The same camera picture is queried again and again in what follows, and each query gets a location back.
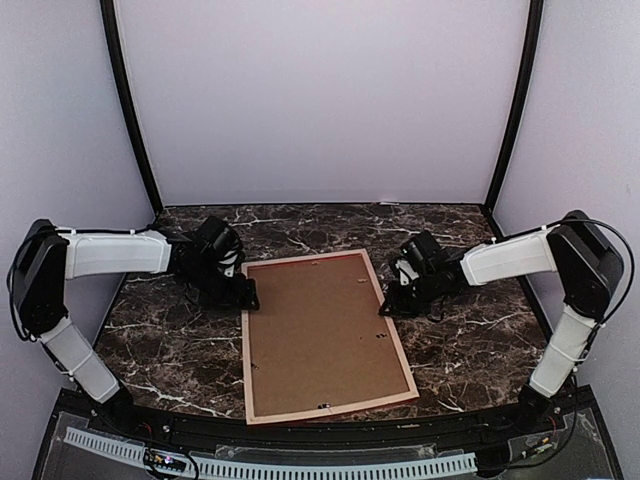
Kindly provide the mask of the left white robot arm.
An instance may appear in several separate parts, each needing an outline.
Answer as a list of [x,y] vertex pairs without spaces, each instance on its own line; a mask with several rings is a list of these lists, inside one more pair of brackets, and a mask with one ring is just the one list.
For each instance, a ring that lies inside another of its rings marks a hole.
[[62,374],[103,406],[101,417],[120,436],[141,427],[127,387],[106,365],[75,321],[73,283],[92,277],[169,274],[195,290],[207,307],[256,311],[255,280],[241,270],[244,245],[217,217],[191,231],[159,225],[141,229],[72,228],[35,220],[6,275],[8,308],[24,342],[42,346]]

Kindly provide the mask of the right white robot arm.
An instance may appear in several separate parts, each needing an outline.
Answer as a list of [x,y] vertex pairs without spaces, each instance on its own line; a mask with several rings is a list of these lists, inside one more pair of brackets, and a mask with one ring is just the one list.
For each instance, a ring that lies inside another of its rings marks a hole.
[[561,219],[480,242],[465,250],[440,244],[423,231],[410,237],[390,263],[382,316],[418,317],[464,289],[507,279],[547,277],[558,287],[559,317],[510,413],[521,434],[534,432],[549,416],[551,399],[585,362],[599,332],[631,293],[637,262],[624,235],[604,221],[573,210]]

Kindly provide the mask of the black front rail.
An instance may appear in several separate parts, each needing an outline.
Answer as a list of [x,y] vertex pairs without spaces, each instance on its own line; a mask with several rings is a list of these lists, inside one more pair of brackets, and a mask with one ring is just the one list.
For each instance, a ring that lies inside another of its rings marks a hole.
[[[553,432],[552,440],[562,444],[571,430],[570,421],[578,421],[578,427],[594,425],[600,434],[601,415],[591,387],[579,387],[577,394],[562,392],[553,408],[538,420],[530,435]],[[93,417],[88,400],[80,393],[62,389],[49,418],[42,441],[49,445],[61,441],[66,433],[63,420],[78,421],[80,427],[102,433],[118,435],[114,427],[108,426],[100,416]],[[386,420],[340,421],[329,419],[320,422],[293,422],[279,425],[249,426],[244,420],[215,418],[170,412],[142,406],[133,406],[133,440],[151,441],[198,451],[211,451],[222,445],[260,448],[357,449],[400,447],[419,444],[435,444],[438,451],[450,449],[490,450],[506,448],[509,440],[529,435],[507,426],[515,417],[516,405],[504,405],[489,409],[428,417],[398,417]]]

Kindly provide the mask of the left black corner post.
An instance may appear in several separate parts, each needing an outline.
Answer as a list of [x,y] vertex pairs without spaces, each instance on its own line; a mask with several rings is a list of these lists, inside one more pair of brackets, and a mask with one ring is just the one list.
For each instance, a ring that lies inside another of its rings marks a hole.
[[163,211],[164,205],[152,172],[151,162],[134,105],[118,27],[116,3],[113,0],[100,0],[99,5],[112,75],[130,145],[147,199],[154,214],[158,215]]

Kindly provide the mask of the black corner post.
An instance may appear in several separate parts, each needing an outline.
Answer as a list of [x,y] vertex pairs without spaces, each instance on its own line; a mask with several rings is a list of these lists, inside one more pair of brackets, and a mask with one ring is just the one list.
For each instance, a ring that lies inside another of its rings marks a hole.
[[147,199],[154,214],[158,215],[163,211],[164,205],[152,172],[151,162],[134,105],[118,27],[116,3],[113,0],[100,0],[99,5],[112,75],[130,145]]
[[531,0],[529,2],[521,58],[513,97],[496,165],[484,201],[484,208],[489,213],[495,211],[515,148],[535,63],[543,11],[543,0]]

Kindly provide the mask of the right black corner post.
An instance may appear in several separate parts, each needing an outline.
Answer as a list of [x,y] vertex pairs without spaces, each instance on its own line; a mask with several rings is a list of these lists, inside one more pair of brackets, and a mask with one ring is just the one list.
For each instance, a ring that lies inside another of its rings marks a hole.
[[495,211],[515,148],[535,63],[543,11],[543,0],[531,0],[529,2],[521,58],[513,97],[496,165],[484,201],[484,208],[489,213]]

